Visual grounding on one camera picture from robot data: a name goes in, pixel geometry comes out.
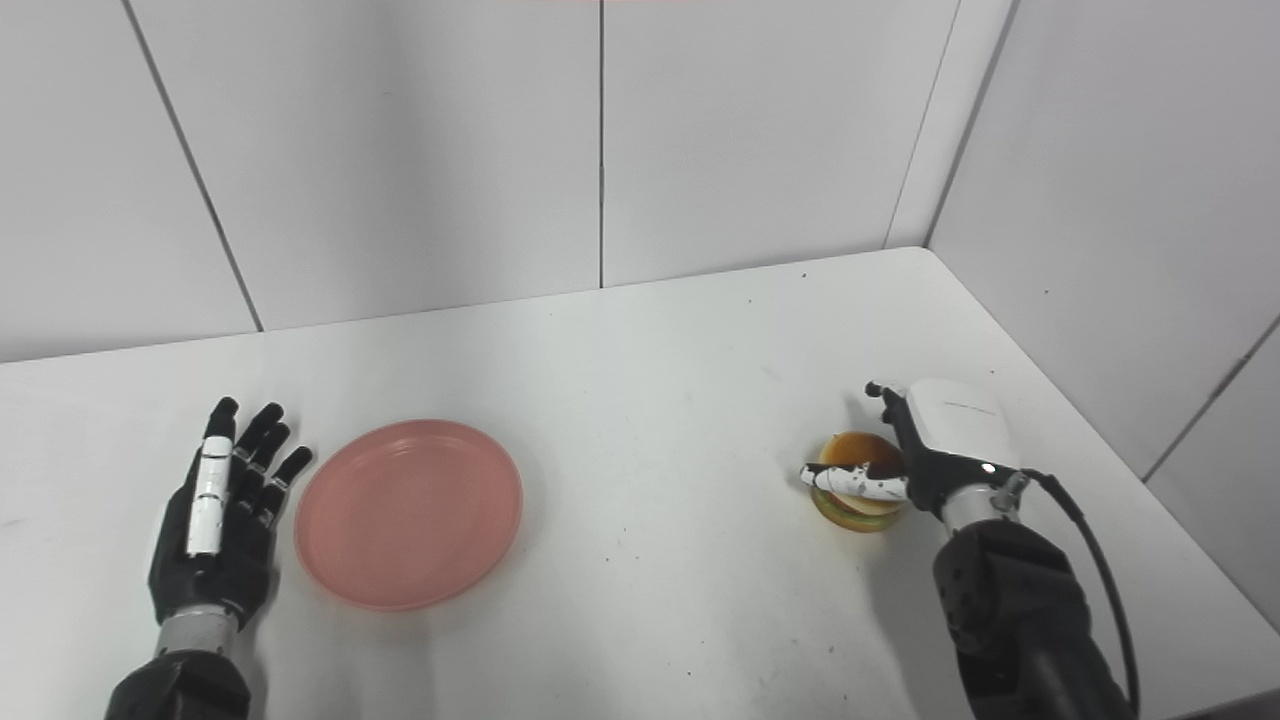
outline robotic hand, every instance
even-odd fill
[[[1052,475],[1020,469],[989,395],[923,379],[877,383],[906,466],[906,495],[947,528],[933,562],[960,679],[978,720],[1134,720],[1138,674],[1124,607],[1097,538]],[[1089,635],[1089,607],[1066,555],[1020,524],[1036,480],[1076,524],[1102,577],[1120,637],[1128,700]]]
[[[224,397],[209,416],[206,442],[165,509],[147,585],[160,624],[156,657],[111,693],[106,720],[242,720],[250,692],[228,659],[232,639],[262,609],[270,589],[275,520],[289,483],[311,461],[294,450],[268,479],[289,437],[284,410],[270,404],[227,455],[209,455],[210,438],[236,434],[238,405]],[[202,460],[228,462],[225,495],[201,486]],[[193,501],[214,506],[212,552],[192,552]]]

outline pink plate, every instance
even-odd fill
[[[408,420],[352,441],[298,505],[307,574],[342,601],[413,610],[480,580],[520,527],[520,474],[475,428]]]

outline white table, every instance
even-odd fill
[[[397,615],[311,584],[291,506],[278,596],[237,651],[270,720],[966,717],[929,577],[941,525],[850,533],[794,479],[833,432],[888,434],[868,379],[925,375],[992,389],[1092,519],[1144,717],[1280,687],[1280,637],[913,249],[0,366],[0,716],[99,717],[150,657],[159,511],[229,393],[283,402],[321,459],[385,423],[461,420],[526,492],[490,577]],[[1023,518],[1071,555],[1119,676],[1082,542],[1038,491]]]

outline black cable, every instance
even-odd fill
[[[1102,577],[1102,588],[1107,593],[1107,602],[1111,603],[1111,616],[1116,621],[1116,634],[1120,637],[1120,655],[1124,659],[1125,682],[1129,685],[1129,708],[1137,719],[1142,705],[1138,692],[1138,661],[1133,652],[1133,635],[1129,634],[1129,620],[1125,618],[1124,605],[1120,602],[1120,591],[1116,589],[1116,580],[1111,575],[1111,566],[1107,565],[1107,559],[1102,555],[1102,546],[1098,544],[1098,538],[1094,537],[1093,529],[1089,528],[1089,523],[1084,519],[1084,511],[1080,510],[1080,506],[1075,503],[1075,500],[1071,498],[1071,495],[1066,492],[1066,488],[1062,487],[1062,483],[1056,477],[1030,469],[1024,469],[1021,473],[1044,488],[1044,492],[1057,502],[1062,512],[1075,523],[1075,527],[1080,530],[1080,536],[1084,537],[1084,544],[1089,547],[1093,564],[1097,565],[1098,575]]]

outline panel seam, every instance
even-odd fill
[[[151,47],[147,45],[146,36],[142,33],[142,24],[138,22],[137,13],[133,12],[133,4],[131,0],[120,0],[120,5],[124,6],[124,13],[129,17],[129,26],[133,27],[133,36],[138,41],[138,49],[142,50],[142,59],[147,64],[147,70],[151,73],[151,81],[156,86],[156,92],[160,94],[160,102],[164,105],[165,114],[169,115],[169,124],[173,126],[173,132],[178,137],[178,145],[182,146],[182,154],[187,159],[187,168],[191,170],[191,177],[196,181],[196,188],[200,191],[200,197],[205,201],[205,210],[209,213],[209,219],[214,223],[214,231],[218,233],[218,241],[223,246],[223,254],[227,256],[227,264],[230,266],[232,275],[236,277],[236,284],[239,287],[241,297],[244,299],[244,305],[248,307],[250,318],[253,319],[253,329],[262,332],[262,319],[257,314],[257,306],[253,304],[253,297],[248,292],[248,284],[244,282],[244,275],[241,273],[239,263],[236,261],[236,254],[232,251],[230,243],[227,241],[227,232],[223,229],[223,222],[218,217],[218,209],[214,208],[214,200],[209,196],[209,187],[205,184],[205,178],[200,173],[200,168],[196,165],[196,156],[191,151],[191,145],[187,142],[187,133],[182,129],[182,123],[178,122],[178,113],[174,110],[173,101],[169,99],[169,91],[165,90],[164,81],[160,78],[160,69],[156,67],[155,56],[151,54]]]
[[[1247,368],[1249,363],[1253,361],[1253,356],[1257,355],[1258,351],[1262,350],[1262,346],[1266,345],[1266,342],[1271,338],[1272,334],[1275,334],[1277,327],[1280,327],[1280,315],[1276,315],[1275,319],[1271,320],[1271,324],[1268,324],[1267,328],[1262,331],[1262,334],[1258,337],[1258,340],[1256,340],[1253,345],[1249,346],[1249,350],[1239,359],[1236,359],[1234,364],[1231,364],[1231,369],[1226,372],[1226,375],[1224,375],[1221,380],[1219,380],[1217,386],[1213,388],[1213,392],[1210,393],[1208,398],[1199,406],[1198,410],[1196,410],[1196,414],[1193,414],[1192,419],[1187,421],[1187,425],[1184,425],[1183,429],[1179,430],[1176,436],[1174,436],[1174,441],[1170,442],[1169,447],[1166,447],[1165,451],[1160,454],[1160,457],[1156,459],[1156,462],[1152,464],[1151,469],[1142,475],[1143,483],[1149,483],[1151,479],[1156,477],[1156,471],[1160,470],[1161,466],[1164,466],[1165,461],[1169,460],[1169,457],[1174,454],[1175,450],[1178,450],[1178,446],[1180,446],[1183,441],[1187,439],[1187,436],[1190,434],[1192,429],[1194,429],[1196,425],[1201,421],[1201,418],[1203,418],[1204,414],[1208,413],[1210,409],[1213,406],[1213,404],[1217,402],[1217,398],[1221,397],[1224,392],[1226,392],[1226,388],[1231,387],[1231,383],[1234,383],[1235,378],[1240,375],[1240,372],[1243,372],[1244,368]]]
[[[942,218],[942,208],[946,206],[947,197],[951,195],[951,186],[955,183],[960,163],[964,160],[965,150],[969,149],[969,138],[973,136],[973,127],[978,120],[978,113],[982,111],[982,105],[987,101],[987,90],[991,88],[991,78],[996,74],[996,65],[1000,64],[1000,56],[1005,53],[1005,42],[1009,40],[1009,31],[1014,27],[1014,18],[1018,15],[1018,8],[1021,6],[1021,0],[1012,0],[1009,5],[1009,15],[1005,17],[1005,26],[1000,28],[1000,38],[996,40],[996,49],[992,51],[991,60],[987,63],[987,70],[982,74],[982,83],[978,86],[978,96],[974,97],[973,109],[969,110],[969,119],[965,120],[964,132],[960,135],[960,143],[956,146],[955,158],[951,159],[951,169],[947,170],[947,179],[942,183],[942,195],[938,196],[938,205],[933,209],[933,219],[929,220],[929,229],[924,233],[924,247],[933,245],[933,233],[938,229],[938,220]]]
[[[881,250],[888,247],[888,236],[893,232],[893,220],[897,219],[897,208],[902,204],[902,191],[906,190],[906,181],[911,177],[911,164],[915,163],[915,150],[920,146],[920,136],[924,135],[924,123],[929,119],[929,106],[933,105],[933,92],[938,88],[938,78],[942,76],[942,65],[947,60],[947,50],[951,47],[951,33],[956,29],[956,18],[960,17],[960,5],[964,0],[956,0],[956,9],[951,13],[951,24],[947,27],[947,37],[942,41],[942,54],[938,56],[938,67],[933,69],[933,82],[929,85],[929,96],[924,100],[924,111],[920,113],[920,124],[915,128],[915,141],[911,142],[911,152],[906,156],[906,172],[902,173],[902,184],[897,188],[897,197],[893,199],[893,210],[888,214],[888,227],[884,228],[884,241]]]
[[[599,208],[598,208],[598,222],[599,222],[599,238],[598,238],[598,256],[600,261],[599,266],[599,286],[604,288],[604,0],[599,0],[599,14],[600,14],[600,72],[599,72],[599,168],[598,168],[598,182],[599,182]]]

